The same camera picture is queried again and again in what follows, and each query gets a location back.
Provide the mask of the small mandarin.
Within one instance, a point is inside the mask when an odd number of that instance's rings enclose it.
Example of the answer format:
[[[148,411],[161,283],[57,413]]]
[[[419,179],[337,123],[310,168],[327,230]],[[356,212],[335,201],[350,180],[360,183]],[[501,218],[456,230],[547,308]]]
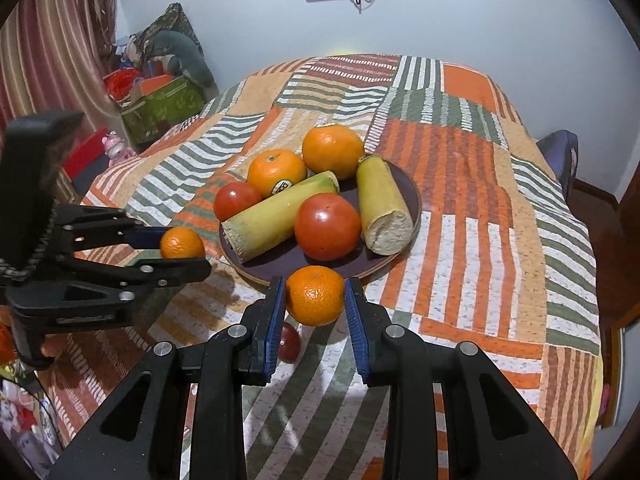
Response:
[[[344,309],[345,280],[326,266],[304,266],[286,280],[286,310],[296,322],[323,326]]]
[[[165,259],[204,258],[206,251],[197,232],[175,226],[160,238],[160,255]]]

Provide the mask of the small red tomato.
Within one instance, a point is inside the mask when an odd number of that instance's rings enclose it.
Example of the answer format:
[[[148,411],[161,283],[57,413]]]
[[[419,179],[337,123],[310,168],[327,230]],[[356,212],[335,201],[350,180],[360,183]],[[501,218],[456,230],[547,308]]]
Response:
[[[231,182],[223,186],[214,199],[214,214],[224,222],[262,200],[257,188],[248,182]]]

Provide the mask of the dark red plum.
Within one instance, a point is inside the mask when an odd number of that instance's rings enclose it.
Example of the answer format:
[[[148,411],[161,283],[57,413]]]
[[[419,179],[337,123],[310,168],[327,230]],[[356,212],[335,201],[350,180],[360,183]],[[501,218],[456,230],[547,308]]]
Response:
[[[296,328],[288,322],[282,324],[278,358],[280,361],[291,364],[299,356],[302,341]]]

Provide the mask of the large red tomato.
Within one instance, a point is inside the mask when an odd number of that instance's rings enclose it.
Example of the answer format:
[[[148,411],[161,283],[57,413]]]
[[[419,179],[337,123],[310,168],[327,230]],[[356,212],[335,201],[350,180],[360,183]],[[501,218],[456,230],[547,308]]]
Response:
[[[320,193],[299,206],[294,235],[308,258],[318,261],[341,259],[359,244],[360,215],[340,194]]]

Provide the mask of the pink plush toy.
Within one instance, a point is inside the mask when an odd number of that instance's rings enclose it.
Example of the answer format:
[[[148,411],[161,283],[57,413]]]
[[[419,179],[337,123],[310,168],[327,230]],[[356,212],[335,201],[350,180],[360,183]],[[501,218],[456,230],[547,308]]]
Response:
[[[136,156],[136,152],[130,148],[126,140],[115,131],[107,133],[102,138],[102,145],[110,167]]]

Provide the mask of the red box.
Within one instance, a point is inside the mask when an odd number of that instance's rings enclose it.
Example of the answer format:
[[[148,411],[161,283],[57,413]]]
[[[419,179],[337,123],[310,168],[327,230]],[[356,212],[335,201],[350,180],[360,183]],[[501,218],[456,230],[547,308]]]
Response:
[[[99,128],[84,143],[79,144],[70,152],[63,168],[70,178],[74,180],[89,168],[91,164],[105,157],[103,139],[110,133],[107,128]]]

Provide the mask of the long yellow-green cane piece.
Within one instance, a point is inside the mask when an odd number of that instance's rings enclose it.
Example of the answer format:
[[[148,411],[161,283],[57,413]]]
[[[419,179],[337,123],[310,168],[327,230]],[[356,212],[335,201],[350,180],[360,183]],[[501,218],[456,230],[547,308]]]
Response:
[[[323,171],[247,208],[221,223],[221,240],[244,263],[293,235],[300,205],[312,196],[340,192],[332,171]]]

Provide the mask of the green storage box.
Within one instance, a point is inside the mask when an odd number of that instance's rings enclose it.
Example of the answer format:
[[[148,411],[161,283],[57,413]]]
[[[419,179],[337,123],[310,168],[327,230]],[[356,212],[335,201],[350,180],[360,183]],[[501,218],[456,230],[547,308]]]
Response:
[[[178,77],[122,109],[122,122],[133,146],[146,148],[171,127],[198,114],[204,99],[196,84]]]

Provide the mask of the orange with sticker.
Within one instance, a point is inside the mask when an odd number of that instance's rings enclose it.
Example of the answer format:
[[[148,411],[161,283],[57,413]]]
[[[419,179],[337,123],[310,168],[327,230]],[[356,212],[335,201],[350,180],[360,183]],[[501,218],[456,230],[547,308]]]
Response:
[[[267,198],[306,177],[307,168],[300,156],[285,148],[276,148],[258,154],[250,162],[246,180]]]

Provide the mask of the patchwork striped bedspread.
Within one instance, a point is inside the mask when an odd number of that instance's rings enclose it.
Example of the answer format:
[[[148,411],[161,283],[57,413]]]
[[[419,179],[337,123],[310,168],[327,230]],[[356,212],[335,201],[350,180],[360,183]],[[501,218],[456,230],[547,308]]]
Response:
[[[89,205],[198,232],[213,272],[179,292],[147,330],[68,337],[42,374],[62,439],[76,436],[151,341],[204,341],[258,298],[224,258],[214,196],[244,178],[257,155],[298,151],[320,125],[354,130],[368,152],[405,170],[422,197],[416,239],[371,278],[368,299],[429,342],[478,344],[586,478],[602,391],[588,230],[489,77],[408,55],[265,68],[93,181]]]

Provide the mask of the short yellow-green cane piece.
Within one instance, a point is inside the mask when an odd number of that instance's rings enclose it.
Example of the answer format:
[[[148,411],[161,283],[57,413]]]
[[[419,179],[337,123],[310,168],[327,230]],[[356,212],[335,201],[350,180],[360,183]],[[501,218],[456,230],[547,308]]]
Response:
[[[367,248],[381,256],[401,252],[411,240],[413,220],[390,166],[380,156],[368,156],[359,163],[356,179]]]

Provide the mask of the striped red curtain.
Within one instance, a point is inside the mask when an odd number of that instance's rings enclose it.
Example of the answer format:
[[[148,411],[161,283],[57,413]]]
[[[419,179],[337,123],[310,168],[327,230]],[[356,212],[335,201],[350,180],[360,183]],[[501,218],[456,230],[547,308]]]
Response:
[[[1,127],[47,110],[81,112],[81,131],[124,131],[103,77],[116,0],[17,0],[1,26]]]

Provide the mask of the large orange back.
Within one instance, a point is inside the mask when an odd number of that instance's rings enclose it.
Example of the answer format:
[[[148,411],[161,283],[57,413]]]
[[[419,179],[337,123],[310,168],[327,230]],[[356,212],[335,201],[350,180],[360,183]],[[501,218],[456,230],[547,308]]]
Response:
[[[338,180],[347,180],[356,174],[364,146],[358,134],[345,126],[314,127],[304,137],[302,155],[315,174],[330,170]]]

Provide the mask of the blue backpack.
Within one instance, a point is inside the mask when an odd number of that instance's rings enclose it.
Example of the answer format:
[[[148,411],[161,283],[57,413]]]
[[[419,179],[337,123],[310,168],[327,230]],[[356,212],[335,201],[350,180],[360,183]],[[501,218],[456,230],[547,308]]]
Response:
[[[536,145],[560,182],[567,200],[577,174],[578,137],[568,130],[558,130],[538,140]]]

